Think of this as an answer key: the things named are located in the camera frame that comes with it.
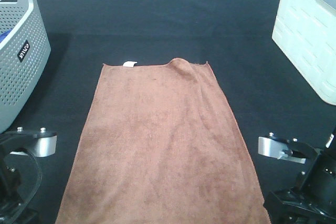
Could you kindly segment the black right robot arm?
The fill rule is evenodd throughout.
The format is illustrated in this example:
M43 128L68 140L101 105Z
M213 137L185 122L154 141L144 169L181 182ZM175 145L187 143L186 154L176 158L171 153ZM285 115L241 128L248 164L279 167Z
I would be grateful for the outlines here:
M258 138L258 153L263 156L303 164L293 187L271 191L264 202L272 223L335 223L335 133L323 148L280 138L273 133Z

